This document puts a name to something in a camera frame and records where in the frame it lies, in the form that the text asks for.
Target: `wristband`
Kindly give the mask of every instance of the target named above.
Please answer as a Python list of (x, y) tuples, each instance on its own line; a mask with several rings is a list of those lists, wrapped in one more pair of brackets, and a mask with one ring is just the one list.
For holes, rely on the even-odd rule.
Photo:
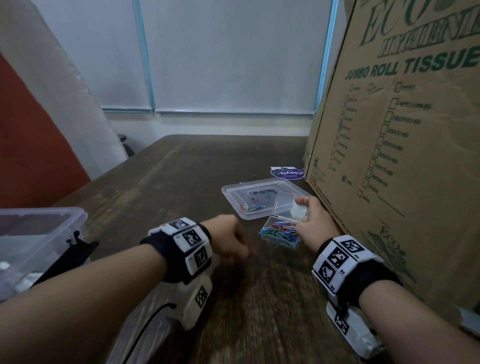
[(211, 265), (210, 240), (205, 226), (180, 218), (150, 230), (140, 244), (152, 245), (167, 261), (163, 281), (188, 284)]
[(318, 251), (312, 274), (326, 288), (328, 299), (341, 312), (358, 306), (361, 293), (378, 280), (400, 280), (383, 264), (383, 259), (350, 235), (328, 239)]

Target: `forearm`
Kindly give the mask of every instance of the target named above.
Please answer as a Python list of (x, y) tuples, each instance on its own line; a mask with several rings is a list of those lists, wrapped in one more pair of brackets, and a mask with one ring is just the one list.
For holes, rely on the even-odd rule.
[(148, 244), (49, 279), (0, 305), (2, 363), (67, 361), (115, 334), (167, 271)]
[(392, 281), (370, 285), (359, 303), (397, 364), (479, 362), (480, 345)]

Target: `hand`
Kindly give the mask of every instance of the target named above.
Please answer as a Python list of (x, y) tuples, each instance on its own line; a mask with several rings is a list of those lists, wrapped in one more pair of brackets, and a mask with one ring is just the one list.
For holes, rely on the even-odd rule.
[(233, 263), (236, 257), (247, 258), (245, 233), (239, 220), (233, 215), (218, 215), (216, 218), (202, 222), (212, 236), (211, 246), (224, 260)]
[(308, 207), (307, 221), (297, 223), (297, 231), (305, 245), (314, 253), (328, 239), (342, 235), (318, 198), (296, 197), (295, 202)]

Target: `purple sticker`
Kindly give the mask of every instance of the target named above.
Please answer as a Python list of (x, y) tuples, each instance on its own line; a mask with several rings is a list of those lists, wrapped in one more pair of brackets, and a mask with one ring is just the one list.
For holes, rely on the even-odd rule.
[(286, 180), (299, 180), (304, 176), (303, 171), (295, 167), (270, 167), (270, 173), (274, 177), (281, 177)]

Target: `table surface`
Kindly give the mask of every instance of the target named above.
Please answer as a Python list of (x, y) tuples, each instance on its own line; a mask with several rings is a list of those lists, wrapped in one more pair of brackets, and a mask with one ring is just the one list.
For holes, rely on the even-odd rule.
[[(58, 203), (89, 215), (92, 259), (138, 244), (152, 227), (178, 217), (235, 214), (221, 187), (271, 178), (271, 166), (302, 167), (304, 137), (171, 135)], [(304, 180), (293, 181), (313, 194)], [(242, 220), (258, 255), (220, 266), (196, 326), (185, 332), (158, 317), (129, 363), (361, 363), (325, 311), (311, 275), (314, 256), (261, 240), (266, 218)], [(107, 362), (121, 363), (145, 321), (168, 300), (160, 284), (125, 321)]]

